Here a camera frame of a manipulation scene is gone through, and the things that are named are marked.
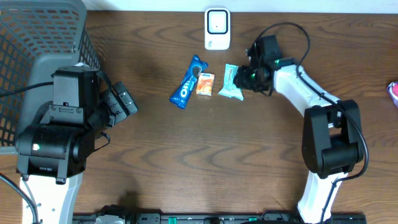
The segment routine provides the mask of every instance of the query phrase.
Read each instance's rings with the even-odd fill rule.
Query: basket
[[[51,82],[50,75],[61,66],[83,62],[100,68],[85,29],[86,15],[80,0],[1,0],[0,92]],[[52,88],[0,98],[2,146],[13,146],[38,108],[52,101]]]

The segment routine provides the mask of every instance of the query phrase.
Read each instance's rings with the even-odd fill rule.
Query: blue snack package
[[[172,97],[170,97],[170,102],[175,104],[180,109],[185,109],[189,97],[191,96],[193,87],[198,81],[199,73],[204,71],[207,67],[208,64],[206,62],[202,62],[197,55],[194,55],[180,87],[172,95]]]

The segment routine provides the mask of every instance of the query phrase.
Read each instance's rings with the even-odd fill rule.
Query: wood grain surface
[[[307,73],[331,94],[358,103],[369,145],[368,171],[343,183],[332,210],[363,212],[368,223],[396,223],[398,109],[386,86],[398,79],[398,17],[232,13],[231,19],[231,47],[209,51],[203,13],[88,13],[86,28],[103,69],[113,82],[124,82],[139,112],[110,129],[111,144],[88,158],[75,212],[112,203],[165,213],[293,209],[308,172],[301,115],[277,93],[243,91],[244,101],[217,94],[226,63],[248,64],[244,50],[263,28],[292,21],[311,37]],[[305,38],[293,27],[270,33],[278,34],[285,56],[304,53]],[[213,96],[193,94],[180,110],[169,97],[194,54],[216,74]],[[0,157],[0,172],[19,181],[16,158]],[[21,209],[21,198],[1,183],[0,223],[19,223]]]

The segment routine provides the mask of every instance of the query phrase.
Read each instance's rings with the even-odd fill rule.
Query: snack packet
[[[387,92],[391,96],[392,101],[398,108],[398,82],[392,82],[387,86]]]
[[[170,102],[175,104],[178,108],[185,109],[193,87],[198,80],[199,73],[204,71],[207,66],[208,64],[206,62],[202,62],[197,55],[194,55],[180,87],[172,97],[170,97]]]
[[[242,90],[237,88],[234,84],[234,77],[236,72],[238,71],[238,66],[236,65],[225,65],[225,74],[224,74],[224,87],[218,93],[223,96],[227,96],[229,98],[235,97],[240,100],[243,100]]]
[[[214,74],[200,73],[197,85],[197,94],[211,96],[213,82],[214,82]]]

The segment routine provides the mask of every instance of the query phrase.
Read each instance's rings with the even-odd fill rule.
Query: white wall
[[[398,0],[83,0],[88,10],[398,13]]]

